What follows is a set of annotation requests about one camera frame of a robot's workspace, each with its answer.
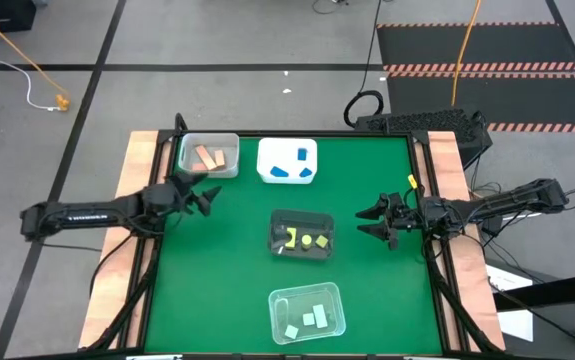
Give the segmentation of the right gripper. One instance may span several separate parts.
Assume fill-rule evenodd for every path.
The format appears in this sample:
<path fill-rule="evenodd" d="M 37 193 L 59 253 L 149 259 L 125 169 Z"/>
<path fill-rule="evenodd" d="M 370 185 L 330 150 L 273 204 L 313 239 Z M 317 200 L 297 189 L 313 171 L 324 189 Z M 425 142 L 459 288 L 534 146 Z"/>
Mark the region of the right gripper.
<path fill-rule="evenodd" d="M 399 193 L 380 195 L 376 203 L 357 212 L 355 216 L 361 219 L 379 219 L 389 207 L 389 226 L 385 222 L 358 225 L 357 229 L 380 240 L 389 240 L 389 248 L 397 249 L 399 243 L 398 231 L 410 232 L 421 228 L 421 216 L 416 209 L 405 204 Z"/>

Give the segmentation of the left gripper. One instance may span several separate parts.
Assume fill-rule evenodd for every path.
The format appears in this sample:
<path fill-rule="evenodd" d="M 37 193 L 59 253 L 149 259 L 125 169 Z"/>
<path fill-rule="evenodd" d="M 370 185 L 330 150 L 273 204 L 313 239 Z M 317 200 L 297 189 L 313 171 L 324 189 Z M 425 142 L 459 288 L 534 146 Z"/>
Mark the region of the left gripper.
<path fill-rule="evenodd" d="M 192 206 L 197 207 L 203 216 L 211 214 L 212 202 L 220 193 L 222 187 L 217 186 L 202 192 L 199 196 L 193 187 L 207 177 L 206 173 L 176 173 L 175 177 L 167 177 L 164 185 L 171 189 L 172 198 L 159 211 L 160 214 L 185 212 L 193 214 Z"/>

